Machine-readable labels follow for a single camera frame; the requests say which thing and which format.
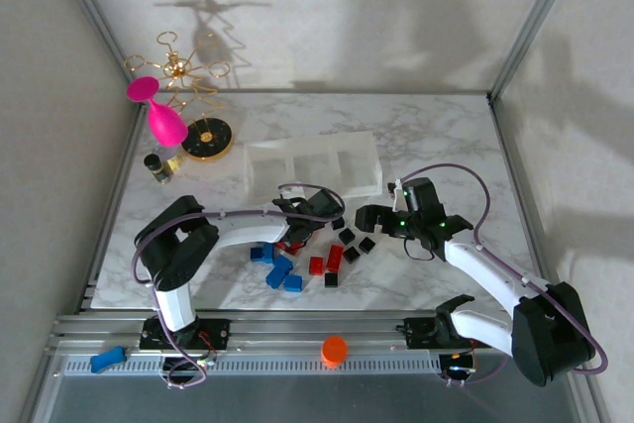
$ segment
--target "blue object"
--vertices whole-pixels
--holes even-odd
[[[292,261],[284,255],[277,255],[273,260],[273,266],[282,268],[285,274],[289,274],[293,269]]]
[[[301,292],[301,276],[289,274],[285,277],[284,289],[291,292]]]
[[[264,243],[262,245],[262,249],[264,252],[263,261],[268,264],[273,263],[273,243]]]
[[[255,263],[264,263],[264,250],[260,247],[251,248],[251,261]]]
[[[266,284],[268,284],[273,289],[278,289],[281,285],[281,282],[284,281],[284,277],[286,276],[286,274],[287,271],[285,271],[283,268],[275,266],[266,277]]]
[[[90,371],[100,373],[112,366],[122,364],[126,361],[126,349],[124,347],[115,347],[114,349],[90,358]]]

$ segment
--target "marble surface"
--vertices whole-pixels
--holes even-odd
[[[481,234],[502,257],[533,269],[519,212],[497,136],[483,96],[265,94],[222,95],[228,107],[219,113],[236,134],[231,151],[214,163],[189,159],[171,183],[160,185],[143,166],[154,140],[145,130],[99,273],[93,308],[150,308],[146,288],[130,278],[133,239],[174,199],[193,194],[208,211],[246,204],[244,143],[372,131],[387,183],[416,168],[452,161],[481,174],[490,188],[492,207]],[[460,170],[427,174],[435,183],[448,214],[475,223],[482,213],[483,193]],[[352,226],[355,210],[364,203],[389,204],[387,194],[347,201]],[[355,245],[365,234],[357,232]],[[409,259],[400,240],[373,235],[377,246],[355,264],[342,263],[340,286],[324,287],[323,276],[308,274],[310,256],[326,256],[335,232],[327,226],[293,259],[294,273],[304,278],[301,293],[270,289],[264,282],[266,264],[249,261],[249,246],[212,252],[191,280],[198,309],[429,309],[461,293],[495,305],[463,272],[438,259]],[[426,257],[409,244],[412,255]]]

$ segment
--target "blue cube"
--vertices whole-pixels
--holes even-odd
[[[284,289],[291,292],[301,292],[301,276],[289,274],[285,277]]]
[[[284,255],[277,255],[273,260],[273,266],[283,269],[285,274],[289,274],[293,269],[292,261]]]
[[[281,285],[281,282],[284,281],[285,276],[286,271],[284,271],[281,267],[274,267],[273,270],[266,277],[266,284],[268,284],[273,289],[278,289]]]
[[[273,243],[264,243],[262,249],[264,251],[264,262],[273,263]]]
[[[251,261],[255,263],[264,263],[264,250],[260,247],[251,248]]]

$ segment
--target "orange bottle cap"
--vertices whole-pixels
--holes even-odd
[[[347,355],[348,346],[341,337],[329,337],[321,346],[321,360],[328,369],[336,369]]]

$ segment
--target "white container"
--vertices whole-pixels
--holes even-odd
[[[270,201],[287,182],[324,185],[343,197],[382,192],[383,172],[369,131],[247,144],[245,164],[253,203]]]

